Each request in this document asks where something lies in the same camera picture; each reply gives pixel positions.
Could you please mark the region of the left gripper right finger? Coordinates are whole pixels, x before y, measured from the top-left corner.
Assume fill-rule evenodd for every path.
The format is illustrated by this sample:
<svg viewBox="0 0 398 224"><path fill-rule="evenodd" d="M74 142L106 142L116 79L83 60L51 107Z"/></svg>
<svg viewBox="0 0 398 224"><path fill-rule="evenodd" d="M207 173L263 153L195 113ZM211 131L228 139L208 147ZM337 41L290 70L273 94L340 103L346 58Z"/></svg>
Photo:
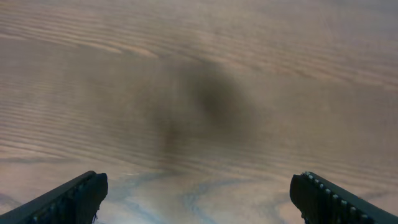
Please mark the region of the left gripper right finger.
<svg viewBox="0 0 398 224"><path fill-rule="evenodd" d="M313 172L293 175L289 195L305 224L397 224L397 216Z"/></svg>

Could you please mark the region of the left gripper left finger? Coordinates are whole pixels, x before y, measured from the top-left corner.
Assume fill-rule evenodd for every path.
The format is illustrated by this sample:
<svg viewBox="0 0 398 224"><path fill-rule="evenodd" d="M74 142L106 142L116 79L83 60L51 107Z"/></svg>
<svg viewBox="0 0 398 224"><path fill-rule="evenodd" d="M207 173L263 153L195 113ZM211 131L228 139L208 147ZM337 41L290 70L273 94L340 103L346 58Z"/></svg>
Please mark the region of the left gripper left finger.
<svg viewBox="0 0 398 224"><path fill-rule="evenodd" d="M1 224L93 224L108 194L108 176L88 171L1 215Z"/></svg>

